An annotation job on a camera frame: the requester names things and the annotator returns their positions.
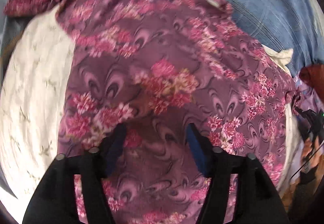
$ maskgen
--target bed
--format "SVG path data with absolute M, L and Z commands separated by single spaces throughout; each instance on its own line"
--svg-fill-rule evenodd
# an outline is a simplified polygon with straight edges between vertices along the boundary
M 264 0 L 229 1 L 235 8 L 233 19 L 244 31 L 277 52 L 291 47 L 294 49 L 293 59 L 288 64 L 293 76 L 302 66 L 321 62 L 319 47 L 322 42 L 322 34 L 319 31 L 320 20 L 317 18 L 320 18 L 322 14 L 321 11 L 314 8 L 316 6 L 314 0 L 312 0 L 312 6 L 309 0 L 301 0 L 299 4 L 290 3 L 289 0 L 267 0 L 269 5 L 263 11 L 255 11 L 250 5 L 252 3 L 256 5 L 256 1 L 264 2 Z M 302 9 L 307 13 L 297 12 Z M 280 12 L 282 10 L 286 11 L 286 16 L 282 16 L 283 13 Z M 2 133 L 6 133 L 7 129 L 14 133 L 11 133 L 10 137 L 6 137 L 6 141 L 2 144 L 1 165 L 9 186 L 19 198 L 18 201 L 21 202 L 22 207 L 20 210 L 17 210 L 17 207 L 12 207 L 12 203 L 16 199 L 9 198 L 3 192 L 0 193 L 0 200 L 18 223 L 22 222 L 24 208 L 26 208 L 28 200 L 57 153 L 59 122 L 63 115 L 65 90 L 75 46 L 68 37 L 60 32 L 60 27 L 53 20 L 55 12 L 56 10 L 53 10 L 34 18 L 28 26 L 24 33 L 24 42 L 17 44 L 8 66 L 10 74 L 7 74 L 6 79 L 11 89 L 5 92 L 2 89 L 2 94 L 12 95 L 6 97 L 11 101 L 1 101 L 2 117 L 6 117 L 9 108 L 10 113 L 14 113 L 11 127 L 7 128 L 5 124 L 2 124 Z M 53 36 L 64 39 L 63 42 L 66 43 L 64 50 L 61 45 L 54 45 L 56 40 L 39 40 L 39 35 L 43 33 L 44 28 L 50 29 Z M 280 32 L 287 33 L 288 36 L 279 35 Z M 36 48 L 32 45 L 35 38 L 37 38 L 37 42 L 43 42 Z M 20 62 L 19 67 L 16 65 L 17 60 Z M 291 109 L 287 108 L 285 115 L 287 131 L 290 131 L 291 135 L 298 134 Z M 298 145 L 296 139 L 297 137 L 292 136 L 286 138 L 286 145 L 290 146 L 290 149 L 288 148 L 286 154 L 285 171 L 280 180 L 281 187 L 289 184 L 287 181 L 288 172 L 292 171 L 289 164 L 293 160 Z M 17 179 L 24 185 L 17 184 Z

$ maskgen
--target floral pattern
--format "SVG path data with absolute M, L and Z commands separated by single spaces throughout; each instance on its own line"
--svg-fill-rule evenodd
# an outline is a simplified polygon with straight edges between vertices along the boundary
M 102 181 L 117 224 L 194 224 L 208 192 L 186 144 L 194 122 L 214 146 L 255 153 L 276 185 L 285 161 L 285 104 L 297 92 L 225 0 L 9 0 L 28 16 L 59 4 L 75 41 L 58 152 L 82 154 L 127 126 Z M 226 221 L 236 201 L 232 176 Z M 76 179 L 78 214 L 86 217 Z
M 191 94 L 198 82 L 188 69 L 180 72 L 167 60 L 162 59 L 151 67 L 152 74 L 135 74 L 135 84 L 140 84 L 149 95 L 149 107 L 155 114 L 165 112 L 168 106 L 183 107 L 191 102 Z

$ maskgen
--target crumpled cloth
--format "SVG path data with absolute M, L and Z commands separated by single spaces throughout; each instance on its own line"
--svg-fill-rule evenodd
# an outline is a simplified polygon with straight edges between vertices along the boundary
M 315 64 L 300 70 L 299 78 L 308 86 L 314 88 L 320 100 L 324 102 L 324 65 Z
M 26 16 L 59 3 L 56 19 L 76 43 L 58 153 L 82 154 L 127 124 L 123 154 L 102 180 L 116 223 L 196 222 L 210 179 L 186 143 L 191 122 L 228 153 L 255 153 L 278 184 L 295 84 L 236 27 L 231 5 L 213 1 L 218 8 L 206 0 L 9 0 L 5 8 Z M 236 187 L 233 176 L 225 222 Z

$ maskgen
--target pile of laundry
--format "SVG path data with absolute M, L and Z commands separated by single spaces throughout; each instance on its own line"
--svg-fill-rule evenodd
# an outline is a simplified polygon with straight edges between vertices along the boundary
M 196 222 L 210 179 L 190 123 L 230 154 L 254 153 L 282 194 L 300 141 L 294 107 L 317 111 L 323 95 L 312 74 L 295 75 L 296 49 L 263 45 L 233 11 L 227 0 L 6 0 L 16 35 L 5 42 L 0 163 L 25 209 L 57 153 L 83 154 L 119 123 L 124 150 L 102 179 L 116 223 Z M 237 186 L 232 175 L 225 222 Z M 79 175 L 75 194 L 86 222 Z

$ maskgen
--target white fabric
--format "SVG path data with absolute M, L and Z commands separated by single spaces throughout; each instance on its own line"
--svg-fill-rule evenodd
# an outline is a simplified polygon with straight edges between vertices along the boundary
M 0 162 L 19 201 L 30 200 L 57 152 L 75 45 L 56 22 L 56 10 L 29 23 L 12 54 L 1 91 Z M 26 209 L 6 208 L 13 216 Z
M 292 114 L 290 104 L 286 105 L 286 159 L 278 183 L 278 192 L 283 196 L 290 184 L 290 178 L 294 174 L 291 168 L 293 164 L 300 164 L 300 156 L 295 155 L 301 141 L 297 118 Z
M 290 49 L 282 50 L 280 52 L 276 52 L 265 45 L 262 45 L 262 47 L 264 48 L 265 52 L 270 57 L 270 59 L 274 63 L 276 63 L 276 65 L 280 67 L 284 72 L 286 72 L 291 76 L 291 73 L 289 69 L 286 67 L 286 65 L 291 61 L 294 50 L 290 48 Z

